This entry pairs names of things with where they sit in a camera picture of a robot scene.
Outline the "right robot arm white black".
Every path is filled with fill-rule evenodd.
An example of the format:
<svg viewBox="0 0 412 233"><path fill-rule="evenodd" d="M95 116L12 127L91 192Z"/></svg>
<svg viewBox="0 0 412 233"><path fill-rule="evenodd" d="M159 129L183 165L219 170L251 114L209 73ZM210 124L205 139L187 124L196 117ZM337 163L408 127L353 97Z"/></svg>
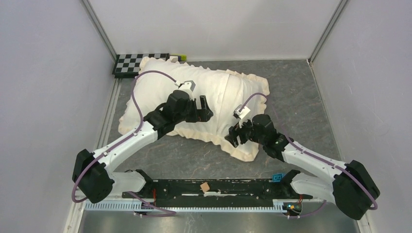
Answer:
<svg viewBox="0 0 412 233"><path fill-rule="evenodd" d="M335 204L346 216L360 220L368 210L376 210L380 190L365 166L327 158L309 150L292 138L279 133L269 115L259 114L246 119L234 113L237 123L225 137L234 147L247 142L262 146L265 153L284 163L308 172L292 170L282 180L281 193L287 198L297 194L310 195Z"/></svg>

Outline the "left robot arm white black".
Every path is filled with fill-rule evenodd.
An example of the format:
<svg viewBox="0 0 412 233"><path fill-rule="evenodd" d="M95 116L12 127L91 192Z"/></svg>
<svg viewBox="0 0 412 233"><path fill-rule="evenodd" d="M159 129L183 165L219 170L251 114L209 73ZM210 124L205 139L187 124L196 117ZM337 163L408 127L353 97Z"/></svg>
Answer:
<svg viewBox="0 0 412 233"><path fill-rule="evenodd" d="M111 193L132 191L141 198L151 195L153 185L137 171L120 173L115 169L146 145L172 132L181 122L208 122L213 117L205 95L196 99L182 90L173 91L165 103L143 117L137 127L109 145L89 152L80 151L75 160L72 200L98 203Z"/></svg>

